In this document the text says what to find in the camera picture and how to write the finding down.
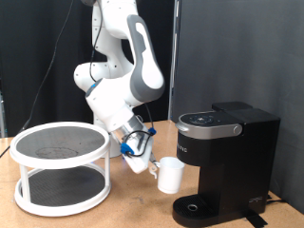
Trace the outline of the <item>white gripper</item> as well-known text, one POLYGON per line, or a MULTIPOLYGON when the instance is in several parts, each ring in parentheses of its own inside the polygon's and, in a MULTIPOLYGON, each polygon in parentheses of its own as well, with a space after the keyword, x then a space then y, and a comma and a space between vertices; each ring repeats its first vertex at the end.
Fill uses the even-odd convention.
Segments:
POLYGON ((149 166, 157 170, 161 164, 157 161, 152 152, 153 134, 149 131, 134 131, 126 135, 122 142, 122 154, 130 168, 139 174, 149 166))

